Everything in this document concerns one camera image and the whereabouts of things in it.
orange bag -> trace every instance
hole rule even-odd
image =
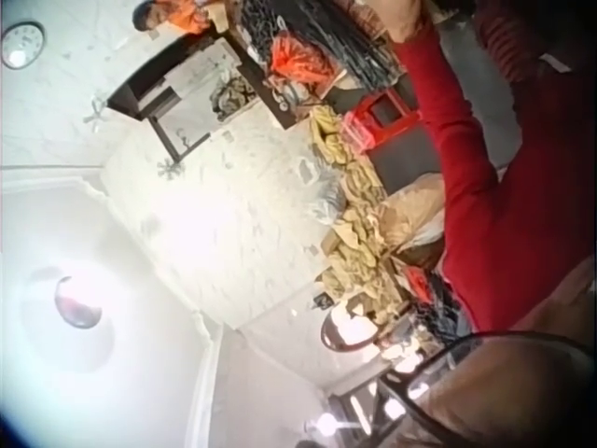
[[[288,32],[273,39],[271,71],[303,84],[321,84],[334,77],[331,62],[319,48],[300,42]]]

wall clock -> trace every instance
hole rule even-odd
[[[40,23],[16,23],[2,34],[2,63],[12,70],[21,70],[39,57],[45,44],[46,34]]]

red sleeve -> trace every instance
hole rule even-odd
[[[478,232],[493,217],[497,174],[485,147],[483,130],[473,117],[456,75],[428,26],[396,55],[406,66],[424,125],[439,153],[446,185],[446,243],[452,235]]]

light bulb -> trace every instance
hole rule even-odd
[[[331,413],[324,413],[319,419],[317,423],[315,423],[315,427],[324,437],[332,437],[336,434],[336,431],[339,428],[338,420],[336,417]]]

hand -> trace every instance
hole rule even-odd
[[[423,26],[423,0],[366,0],[366,3],[397,43],[410,39]]]

